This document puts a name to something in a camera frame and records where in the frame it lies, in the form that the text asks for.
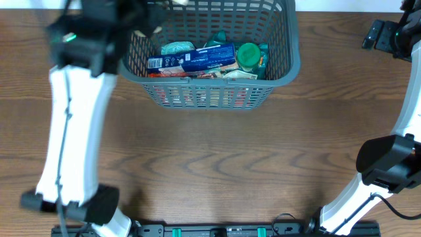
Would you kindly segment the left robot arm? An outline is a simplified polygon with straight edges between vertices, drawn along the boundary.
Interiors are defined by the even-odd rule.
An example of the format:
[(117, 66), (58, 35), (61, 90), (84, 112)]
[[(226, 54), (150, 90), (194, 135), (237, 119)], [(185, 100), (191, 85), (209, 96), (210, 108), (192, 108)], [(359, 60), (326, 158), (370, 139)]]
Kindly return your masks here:
[(166, 20), (167, 1), (82, 1), (64, 7), (47, 29), (52, 114), (47, 158), (23, 208), (56, 213), (60, 233), (80, 221), (97, 236), (137, 236), (139, 224), (118, 208), (117, 188), (98, 181), (103, 122), (132, 32), (149, 37)]

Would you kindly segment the blue toothpaste box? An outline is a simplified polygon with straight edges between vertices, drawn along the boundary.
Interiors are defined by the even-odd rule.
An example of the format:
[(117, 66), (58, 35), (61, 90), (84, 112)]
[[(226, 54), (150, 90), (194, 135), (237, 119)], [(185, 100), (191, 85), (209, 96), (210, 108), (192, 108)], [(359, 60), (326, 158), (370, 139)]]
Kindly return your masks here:
[(231, 44), (196, 49), (185, 53), (149, 57), (147, 72), (158, 72), (160, 68), (180, 66), (185, 72), (208, 70), (235, 63), (234, 47)]

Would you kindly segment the green lid jar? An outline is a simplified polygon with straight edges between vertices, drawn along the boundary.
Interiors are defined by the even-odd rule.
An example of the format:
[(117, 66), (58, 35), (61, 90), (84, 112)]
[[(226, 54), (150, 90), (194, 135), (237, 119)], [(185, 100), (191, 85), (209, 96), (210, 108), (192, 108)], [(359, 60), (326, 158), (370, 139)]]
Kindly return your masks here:
[(254, 43), (244, 43), (237, 50), (237, 63), (242, 70), (251, 72), (258, 68), (261, 50)]

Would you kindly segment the light teal wrapper packet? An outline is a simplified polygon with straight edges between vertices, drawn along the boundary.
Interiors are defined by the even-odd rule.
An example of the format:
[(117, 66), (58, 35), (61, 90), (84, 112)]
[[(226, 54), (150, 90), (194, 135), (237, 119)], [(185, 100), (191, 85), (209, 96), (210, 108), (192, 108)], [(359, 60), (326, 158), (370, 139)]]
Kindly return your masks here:
[(161, 55), (185, 53), (193, 50), (196, 50), (196, 47), (190, 41), (175, 41), (162, 46)]

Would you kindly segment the grey plastic basket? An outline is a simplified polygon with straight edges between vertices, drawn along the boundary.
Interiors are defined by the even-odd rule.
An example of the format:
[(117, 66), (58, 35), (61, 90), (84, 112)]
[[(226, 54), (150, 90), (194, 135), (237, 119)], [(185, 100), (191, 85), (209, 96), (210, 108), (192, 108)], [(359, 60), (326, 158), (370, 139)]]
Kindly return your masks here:
[(130, 36), (121, 70), (162, 107), (254, 109), (299, 73), (294, 0), (166, 1), (164, 16)]

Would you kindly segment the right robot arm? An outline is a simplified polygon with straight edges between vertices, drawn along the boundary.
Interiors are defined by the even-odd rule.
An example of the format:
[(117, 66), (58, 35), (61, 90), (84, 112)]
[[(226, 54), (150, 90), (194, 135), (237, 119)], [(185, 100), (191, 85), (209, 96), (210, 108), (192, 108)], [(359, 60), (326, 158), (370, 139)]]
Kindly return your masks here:
[(356, 160), (357, 173), (343, 191), (309, 219), (302, 236), (379, 236), (375, 223), (361, 219), (384, 202), (398, 217), (418, 220), (398, 212), (387, 199), (420, 185), (420, 2), (404, 0), (399, 22), (375, 20), (362, 48), (390, 53), (411, 63), (407, 92), (391, 134), (366, 141)]

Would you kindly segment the spaghetti pasta packet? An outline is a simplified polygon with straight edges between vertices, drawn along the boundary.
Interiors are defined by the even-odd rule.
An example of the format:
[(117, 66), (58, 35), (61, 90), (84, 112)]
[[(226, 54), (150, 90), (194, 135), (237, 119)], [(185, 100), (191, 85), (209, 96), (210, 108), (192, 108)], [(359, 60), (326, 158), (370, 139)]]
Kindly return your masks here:
[(160, 68), (158, 72), (149, 72), (148, 76), (151, 78), (222, 78), (225, 74), (237, 69), (239, 69), (237, 63), (195, 72), (185, 72), (182, 67), (175, 66), (171, 68)]

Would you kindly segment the green snack bag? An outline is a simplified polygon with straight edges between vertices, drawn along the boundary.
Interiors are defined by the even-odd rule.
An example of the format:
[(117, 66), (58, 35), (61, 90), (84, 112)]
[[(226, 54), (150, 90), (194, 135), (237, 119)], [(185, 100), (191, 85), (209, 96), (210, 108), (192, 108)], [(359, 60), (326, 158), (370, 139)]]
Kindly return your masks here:
[(268, 44), (257, 45), (249, 42), (228, 41), (226, 32), (221, 30), (213, 34), (202, 49), (231, 44), (234, 47), (235, 63), (210, 69), (211, 78), (263, 80), (268, 62)]

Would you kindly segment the black aluminium rail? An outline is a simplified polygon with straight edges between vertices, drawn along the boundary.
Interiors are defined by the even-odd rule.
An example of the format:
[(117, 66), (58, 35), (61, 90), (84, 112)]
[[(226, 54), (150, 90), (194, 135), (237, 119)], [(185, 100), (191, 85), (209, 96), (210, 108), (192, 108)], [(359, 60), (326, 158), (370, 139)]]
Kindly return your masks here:
[[(135, 233), (139, 237), (281, 237), (281, 236), (338, 236), (324, 233), (305, 233), (298, 221), (282, 220), (274, 224), (248, 225), (182, 225), (143, 224), (136, 222)], [(67, 226), (68, 236), (99, 236), (90, 226)], [(380, 237), (380, 226), (376, 222), (358, 222), (347, 235), (350, 237)]]

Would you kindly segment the white paper pouch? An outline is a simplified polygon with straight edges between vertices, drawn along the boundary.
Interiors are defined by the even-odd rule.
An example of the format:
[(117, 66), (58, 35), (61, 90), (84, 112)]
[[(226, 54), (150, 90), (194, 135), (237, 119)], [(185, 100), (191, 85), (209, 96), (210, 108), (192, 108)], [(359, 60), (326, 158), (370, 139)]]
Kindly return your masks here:
[(150, 38), (162, 30), (162, 24), (168, 19), (170, 2), (175, 5), (186, 6), (188, 0), (144, 1), (140, 20), (136, 21), (134, 34), (141, 38)]

